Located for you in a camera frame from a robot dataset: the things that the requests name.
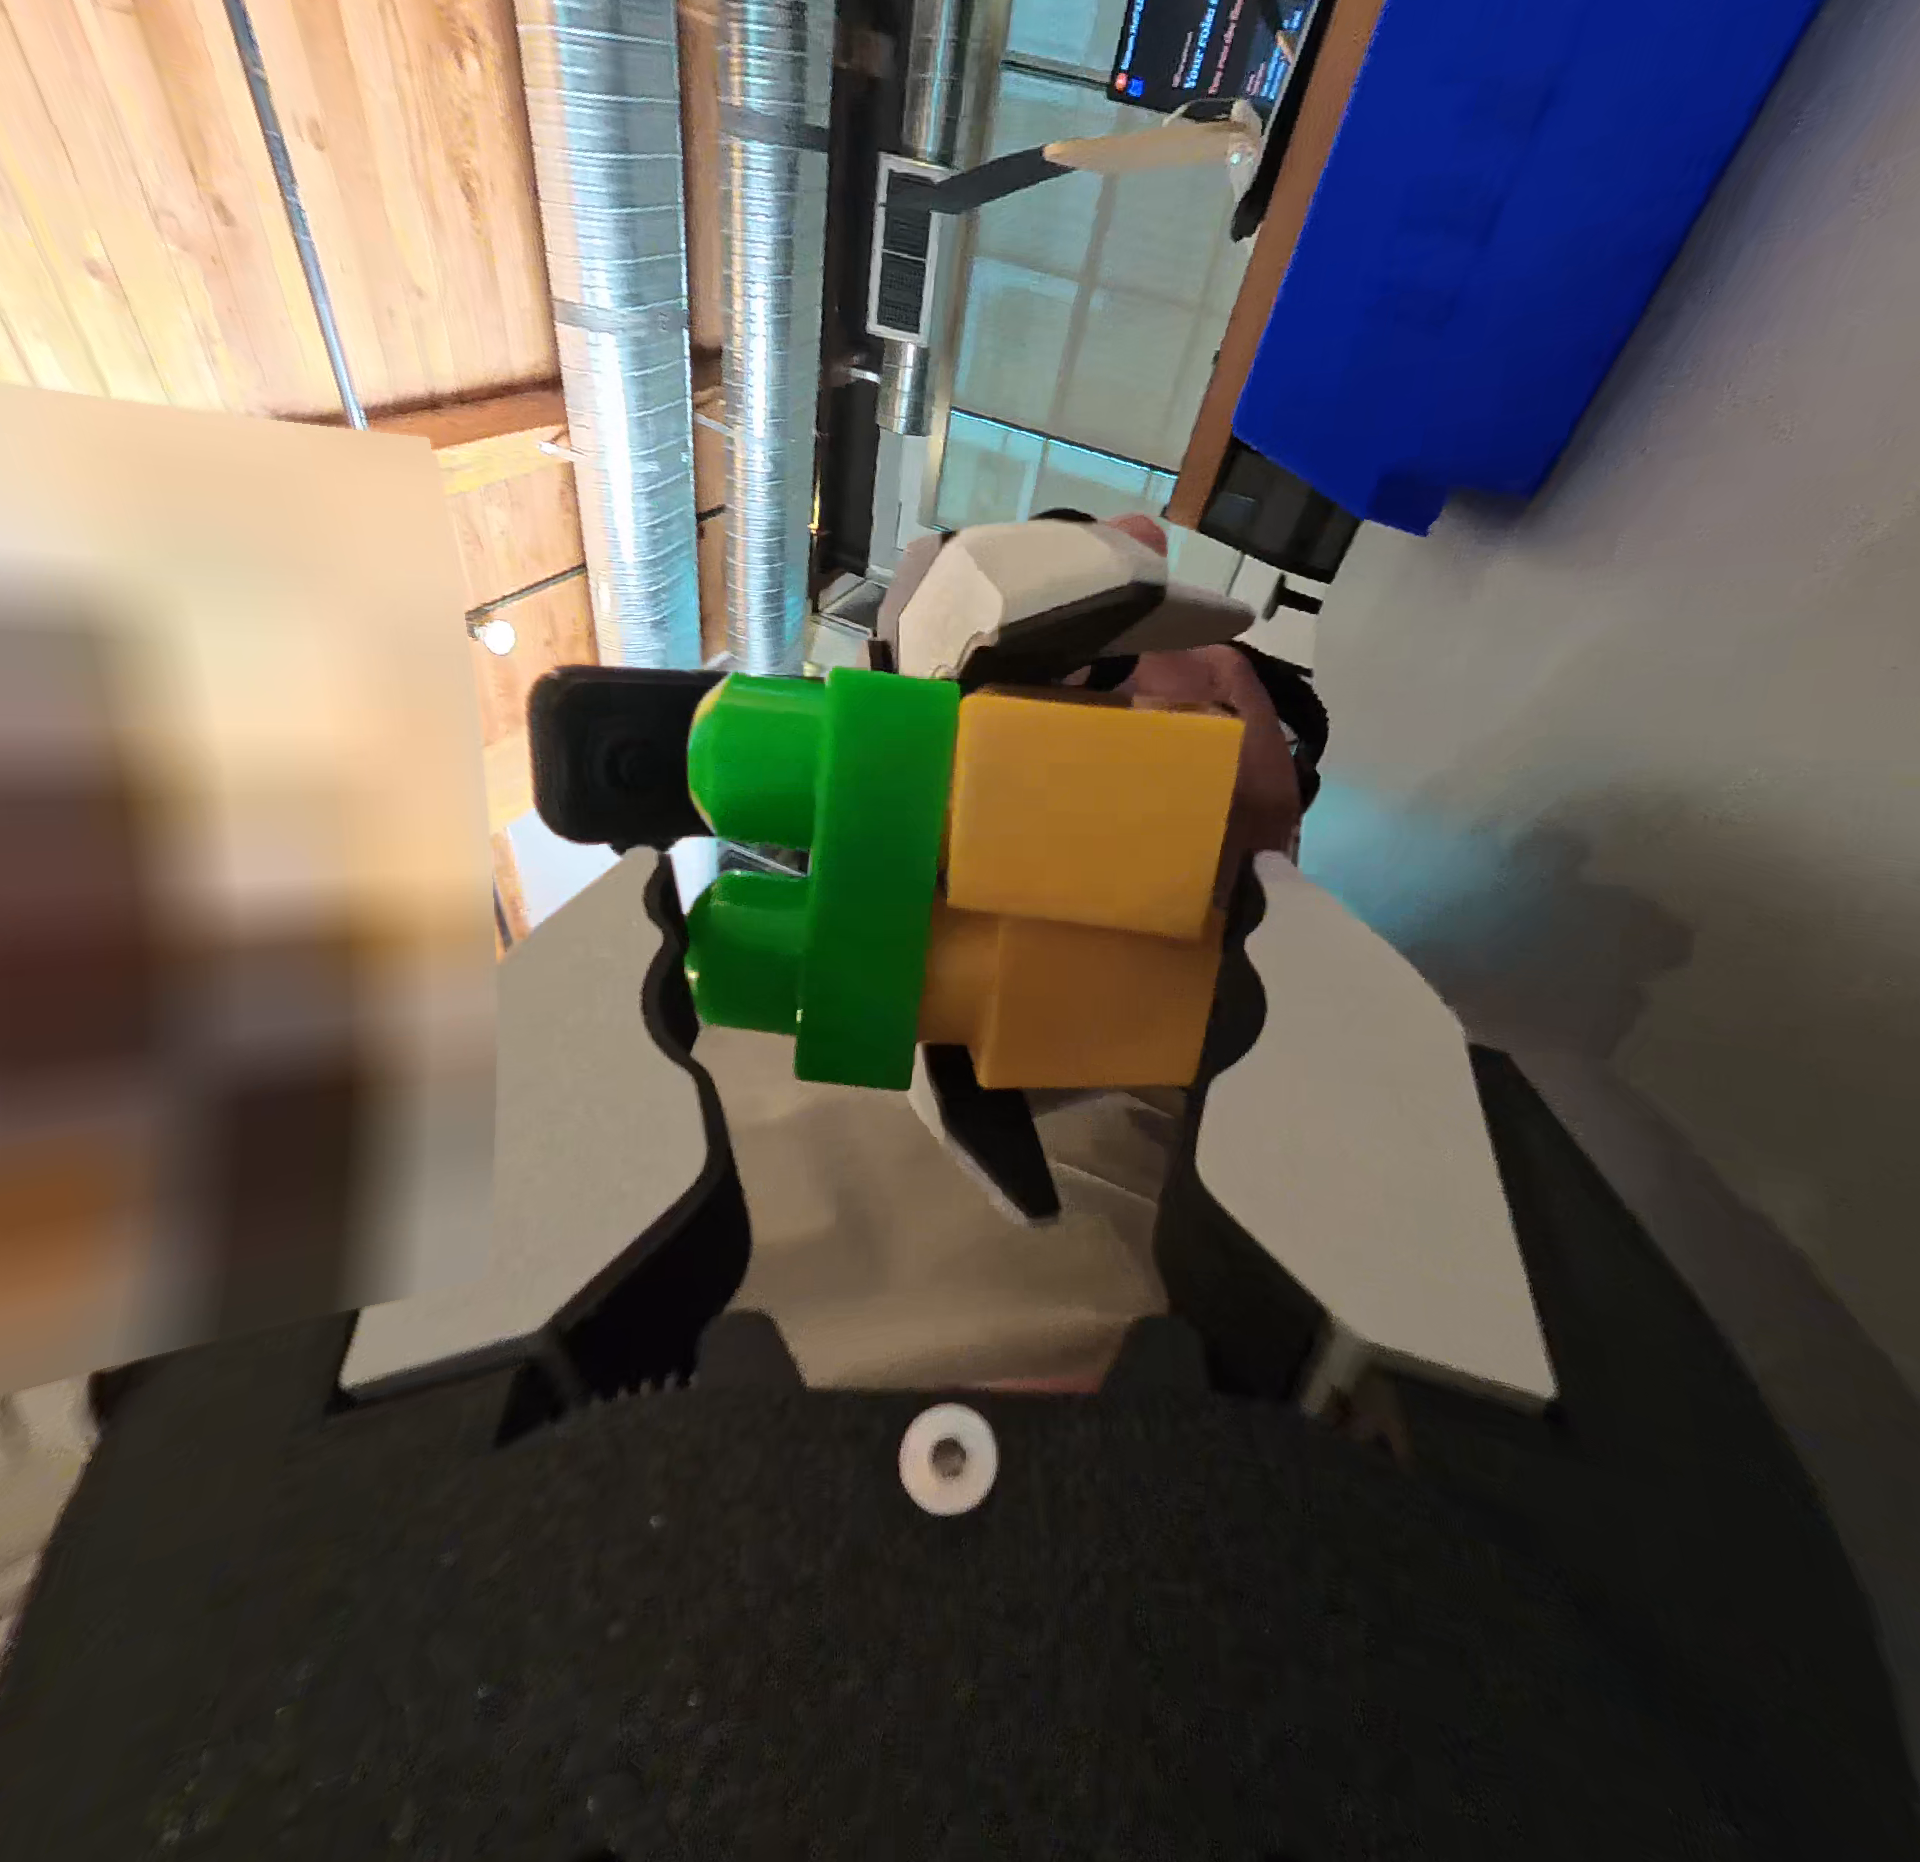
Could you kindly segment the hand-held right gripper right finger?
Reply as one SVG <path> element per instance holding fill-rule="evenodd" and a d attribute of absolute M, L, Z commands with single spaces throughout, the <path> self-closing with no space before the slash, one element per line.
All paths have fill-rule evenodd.
<path fill-rule="evenodd" d="M 1279 853 L 1233 888 L 1157 1262 L 1232 1390 L 1313 1412 L 1389 1374 L 1556 1400 L 1458 1018 Z"/>

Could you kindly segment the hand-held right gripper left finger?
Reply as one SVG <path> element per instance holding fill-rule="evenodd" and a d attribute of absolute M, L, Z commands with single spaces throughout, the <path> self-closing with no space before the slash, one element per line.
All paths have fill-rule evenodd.
<path fill-rule="evenodd" d="M 702 1077 L 646 1018 L 679 973 L 677 871 L 622 857 L 497 968 L 493 1223 L 480 1274 L 364 1309 L 340 1387 L 380 1400 L 495 1365 L 551 1400 L 596 1385 L 575 1333 L 618 1260 L 707 1167 Z"/>

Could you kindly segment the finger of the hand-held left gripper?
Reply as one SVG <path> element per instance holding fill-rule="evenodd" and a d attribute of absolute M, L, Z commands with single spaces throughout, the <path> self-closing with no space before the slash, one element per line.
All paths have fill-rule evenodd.
<path fill-rule="evenodd" d="M 1173 579 L 1152 520 L 1025 520 L 925 536 L 884 586 L 884 667 L 959 690 L 1051 687 L 1223 645 L 1254 607 Z"/>
<path fill-rule="evenodd" d="M 918 1049 L 913 1113 L 1008 1221 L 1043 1228 L 1062 1219 L 1062 1198 L 1024 1093 L 981 1085 L 963 1045 Z"/>

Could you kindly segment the yellow toy block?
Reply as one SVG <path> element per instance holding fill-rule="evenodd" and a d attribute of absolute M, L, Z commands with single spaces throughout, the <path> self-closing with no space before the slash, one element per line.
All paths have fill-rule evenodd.
<path fill-rule="evenodd" d="M 1238 762 L 1241 721 L 1213 707 L 978 690 L 958 706 L 944 901 L 1196 939 Z"/>
<path fill-rule="evenodd" d="M 961 1049 L 981 1087 L 1180 1087 L 1200 1066 L 1228 918 L 1196 938 L 934 905 L 926 1045 Z"/>

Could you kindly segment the green double toy block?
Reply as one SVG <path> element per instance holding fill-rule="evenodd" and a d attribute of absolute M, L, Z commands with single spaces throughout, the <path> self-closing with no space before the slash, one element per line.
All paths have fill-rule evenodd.
<path fill-rule="evenodd" d="M 686 910 L 706 1029 L 788 1038 L 803 1082 L 906 1091 L 961 692 L 867 671 L 726 675 L 687 730 L 714 835 L 803 852 L 726 871 Z"/>

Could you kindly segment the blue plastic bin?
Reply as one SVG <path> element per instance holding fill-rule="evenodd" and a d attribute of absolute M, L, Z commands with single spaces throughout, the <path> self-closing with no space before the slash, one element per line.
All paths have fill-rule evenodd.
<path fill-rule="evenodd" d="M 1552 470 L 1825 0 L 1385 0 L 1237 403 L 1362 522 Z"/>

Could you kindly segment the person's left hand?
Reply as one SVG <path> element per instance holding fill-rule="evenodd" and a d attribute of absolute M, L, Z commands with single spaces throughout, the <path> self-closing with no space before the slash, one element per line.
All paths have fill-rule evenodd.
<path fill-rule="evenodd" d="M 1241 746 L 1213 897 L 1225 902 L 1248 857 L 1281 853 L 1295 861 L 1306 794 L 1298 724 L 1282 718 L 1261 657 L 1241 645 L 1147 653 L 1136 659 L 1126 695 L 1134 700 L 1206 706 L 1241 725 Z"/>

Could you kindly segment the large display screen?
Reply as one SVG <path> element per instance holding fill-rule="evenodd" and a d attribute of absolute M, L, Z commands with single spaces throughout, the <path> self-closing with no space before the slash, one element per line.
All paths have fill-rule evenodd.
<path fill-rule="evenodd" d="M 1126 0 L 1109 93 L 1170 115 L 1189 104 L 1250 102 L 1270 115 L 1320 0 Z"/>

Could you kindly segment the silver ventilation duct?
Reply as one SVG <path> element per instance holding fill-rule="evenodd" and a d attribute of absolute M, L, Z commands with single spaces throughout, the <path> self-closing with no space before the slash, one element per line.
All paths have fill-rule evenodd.
<path fill-rule="evenodd" d="M 812 567 L 834 0 L 718 0 L 726 647 L 796 675 Z"/>
<path fill-rule="evenodd" d="M 595 642 L 702 661 L 679 0 L 512 0 Z"/>

